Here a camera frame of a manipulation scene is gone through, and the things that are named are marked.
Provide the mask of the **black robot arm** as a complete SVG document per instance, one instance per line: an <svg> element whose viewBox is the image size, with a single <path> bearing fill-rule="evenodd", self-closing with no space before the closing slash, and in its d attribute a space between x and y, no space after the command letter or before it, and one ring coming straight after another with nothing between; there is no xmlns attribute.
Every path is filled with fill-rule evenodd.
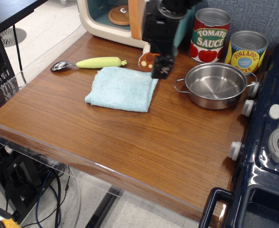
<svg viewBox="0 0 279 228"><path fill-rule="evenodd" d="M170 74L178 55L174 38L179 22L186 16L187 10L198 2L198 0L151 0L146 3L142 40L151 44L158 53L151 71L153 79L166 79Z"/></svg>

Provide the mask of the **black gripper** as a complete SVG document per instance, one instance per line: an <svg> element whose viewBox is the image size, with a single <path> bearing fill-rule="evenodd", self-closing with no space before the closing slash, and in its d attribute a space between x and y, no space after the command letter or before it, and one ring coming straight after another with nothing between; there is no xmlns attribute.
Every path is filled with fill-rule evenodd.
<svg viewBox="0 0 279 228"><path fill-rule="evenodd" d="M151 0L146 3L142 40L150 44L151 53L159 54L154 58L152 78L167 79L175 63L176 50L173 43L179 18L173 11L172 3L171 0Z"/></svg>

